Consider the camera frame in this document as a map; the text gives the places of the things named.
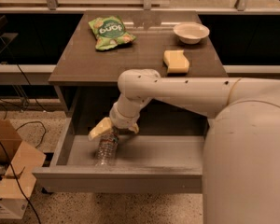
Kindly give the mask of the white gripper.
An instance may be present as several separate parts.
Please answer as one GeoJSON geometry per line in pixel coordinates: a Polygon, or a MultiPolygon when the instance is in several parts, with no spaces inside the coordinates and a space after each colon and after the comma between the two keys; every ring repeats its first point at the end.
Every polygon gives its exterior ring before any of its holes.
{"type": "Polygon", "coordinates": [[[113,125],[118,129],[128,129],[134,133],[139,133],[137,119],[138,116],[130,118],[122,115],[119,112],[118,104],[114,103],[109,112],[109,117],[103,118],[93,129],[91,129],[88,137],[90,140],[93,140],[109,133],[112,130],[113,125]]]}

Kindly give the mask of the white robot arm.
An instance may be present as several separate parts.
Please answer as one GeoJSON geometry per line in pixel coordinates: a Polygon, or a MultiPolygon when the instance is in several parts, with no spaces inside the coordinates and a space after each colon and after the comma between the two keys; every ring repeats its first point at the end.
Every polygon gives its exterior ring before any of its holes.
{"type": "Polygon", "coordinates": [[[89,137],[139,130],[151,100],[210,119],[203,148],[203,224],[280,224],[280,80],[162,77],[133,69],[119,99],[89,137]]]}

